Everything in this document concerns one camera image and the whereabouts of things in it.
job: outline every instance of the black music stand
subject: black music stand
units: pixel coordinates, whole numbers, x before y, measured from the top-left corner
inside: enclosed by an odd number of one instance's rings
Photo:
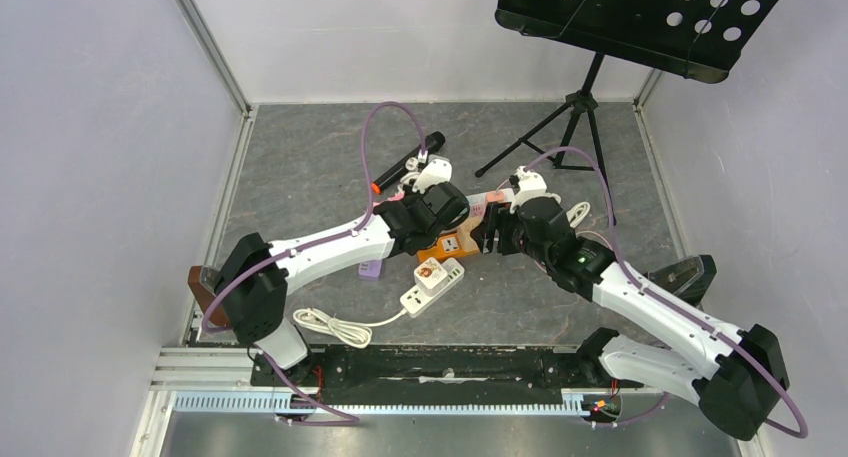
[[[541,37],[595,52],[583,87],[497,157],[478,169],[482,177],[524,144],[544,150],[530,138],[572,109],[560,145],[568,145],[582,114],[589,118],[598,166],[606,179],[592,85],[605,55],[659,69],[686,79],[723,81],[742,48],[778,0],[498,0],[495,20],[521,35]],[[564,153],[548,157],[555,169],[592,170],[562,165]]]

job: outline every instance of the tripod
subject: tripod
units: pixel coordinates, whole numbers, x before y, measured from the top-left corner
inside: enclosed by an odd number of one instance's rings
[[[598,108],[598,102],[594,97],[592,97],[592,86],[595,84],[595,79],[598,77],[598,71],[601,70],[601,63],[603,63],[603,61],[604,54],[600,52],[595,53],[595,57],[592,59],[592,65],[589,67],[589,73],[586,74],[586,80],[583,81],[583,87],[579,91],[569,94],[565,98],[564,104],[559,106],[559,108],[554,110],[551,115],[545,117],[544,120],[530,129],[530,132],[527,132],[518,140],[513,142],[512,145],[507,147],[497,157],[489,161],[489,163],[477,169],[477,171],[474,172],[474,175],[478,178],[482,177],[483,174],[488,172],[489,169],[494,167],[495,164],[503,160],[507,155],[511,154],[512,151],[520,147],[521,144],[530,147],[540,154],[545,153],[545,150],[530,142],[530,138],[545,128],[546,125],[553,122],[553,120],[559,117],[563,112],[571,109],[571,118],[568,120],[568,126],[565,128],[565,134],[562,136],[560,146],[566,146],[571,143],[571,138],[574,137],[574,131],[577,129],[577,122],[580,120],[580,116],[585,113],[589,118],[589,129],[592,131],[592,142],[595,145],[595,155],[598,158],[598,167],[601,169],[601,174],[603,174],[604,180],[607,180],[607,170],[604,166],[604,154],[601,151],[601,137],[598,134],[598,122],[595,120],[595,109]],[[560,152],[554,157],[548,157],[548,160],[554,163],[555,169],[592,170],[592,167],[585,165],[562,165],[563,157],[565,157],[565,152]]]

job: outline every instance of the purple object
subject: purple object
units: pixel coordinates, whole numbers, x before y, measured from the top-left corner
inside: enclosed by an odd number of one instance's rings
[[[369,260],[359,264],[359,278],[376,282],[380,280],[380,272],[383,270],[382,260]]]

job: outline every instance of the white cable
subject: white cable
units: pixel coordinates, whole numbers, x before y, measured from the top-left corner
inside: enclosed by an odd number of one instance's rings
[[[565,215],[568,217],[568,223],[571,224],[571,227],[580,225],[580,222],[583,222],[583,219],[589,215],[589,209],[591,208],[592,206],[589,205],[589,202],[580,202],[566,212]]]
[[[364,349],[371,343],[371,327],[391,324],[406,315],[406,309],[398,312],[394,317],[374,324],[363,324],[360,322],[349,322],[330,317],[318,309],[298,309],[294,311],[292,318],[297,325],[313,332],[332,335],[345,344],[357,349]]]

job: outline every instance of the wall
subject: wall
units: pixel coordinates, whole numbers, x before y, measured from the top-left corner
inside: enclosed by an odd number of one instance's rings
[[[781,0],[726,82],[666,75],[647,109],[687,248],[716,256],[708,310],[780,338],[811,433],[767,431],[779,456],[844,443],[846,51],[844,0]]]
[[[498,0],[196,0],[254,102],[562,99],[591,52],[495,23]],[[648,70],[607,59],[600,99]]]
[[[173,0],[0,0],[0,441],[127,455],[239,117]]]

